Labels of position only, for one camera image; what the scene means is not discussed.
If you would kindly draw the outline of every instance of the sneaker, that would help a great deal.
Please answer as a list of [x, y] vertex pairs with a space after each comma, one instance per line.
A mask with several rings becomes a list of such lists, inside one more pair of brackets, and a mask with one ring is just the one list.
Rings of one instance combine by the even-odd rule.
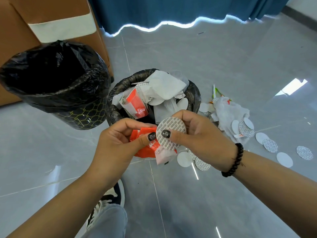
[[97, 220], [98, 214], [109, 204], [118, 204], [124, 207], [125, 195], [124, 188], [121, 180], [114, 185], [113, 188], [109, 189], [105, 194], [101, 197], [96, 207], [91, 212], [90, 216], [87, 219], [87, 228], [86, 231], [89, 230]]

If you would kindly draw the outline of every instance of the light blue jeans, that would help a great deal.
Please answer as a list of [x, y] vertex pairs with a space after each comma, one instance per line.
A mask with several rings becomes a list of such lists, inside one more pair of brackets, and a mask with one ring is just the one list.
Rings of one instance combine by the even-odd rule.
[[93, 226], [81, 238], [124, 238], [127, 223], [125, 209], [110, 204], [99, 213]]

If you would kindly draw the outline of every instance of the fingernail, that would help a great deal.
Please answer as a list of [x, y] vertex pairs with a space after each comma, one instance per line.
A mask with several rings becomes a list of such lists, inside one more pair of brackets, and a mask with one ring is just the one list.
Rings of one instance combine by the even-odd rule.
[[165, 138], [169, 138], [171, 136], [171, 132], [169, 130], [165, 129], [162, 131], [162, 135]]
[[156, 139], [156, 133], [152, 132], [147, 137], [148, 137], [149, 141], [155, 140]]

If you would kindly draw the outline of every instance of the bracelet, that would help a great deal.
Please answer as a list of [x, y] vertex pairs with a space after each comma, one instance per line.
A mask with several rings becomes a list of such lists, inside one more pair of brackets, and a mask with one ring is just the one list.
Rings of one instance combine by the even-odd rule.
[[232, 176], [233, 173], [236, 171], [238, 168], [238, 165], [240, 164], [240, 161], [242, 159], [243, 155], [243, 146], [240, 143], [236, 143], [236, 146], [238, 147], [238, 155], [236, 157], [235, 163], [232, 165], [231, 169], [228, 172], [221, 172], [222, 176], [224, 177], [229, 177]]

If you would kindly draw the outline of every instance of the trash can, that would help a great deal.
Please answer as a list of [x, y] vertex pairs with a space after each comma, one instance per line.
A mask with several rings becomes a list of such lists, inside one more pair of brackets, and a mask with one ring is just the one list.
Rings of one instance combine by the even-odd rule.
[[[158, 69], [152, 68], [139, 71], [131, 75], [130, 77], [121, 80], [119, 83], [116, 84], [116, 86], [114, 86], [114, 88], [109, 93], [106, 104], [106, 117], [109, 126], [113, 125], [114, 123], [123, 118], [129, 118], [128, 114], [124, 111], [123, 108], [118, 109], [115, 105], [112, 104], [113, 97], [127, 90], [128, 88], [134, 87], [135, 84], [133, 83], [142, 82], [146, 80], [156, 70]], [[187, 87], [184, 93], [186, 95], [185, 97], [188, 99], [187, 110], [197, 113], [201, 103], [199, 89], [192, 81], [189, 81], [189, 86]], [[149, 105], [149, 109], [149, 115], [138, 119], [138, 121], [155, 124], [153, 106]]]
[[0, 83], [75, 129], [91, 129], [106, 119], [111, 77], [88, 45], [58, 40], [21, 52], [0, 68]]

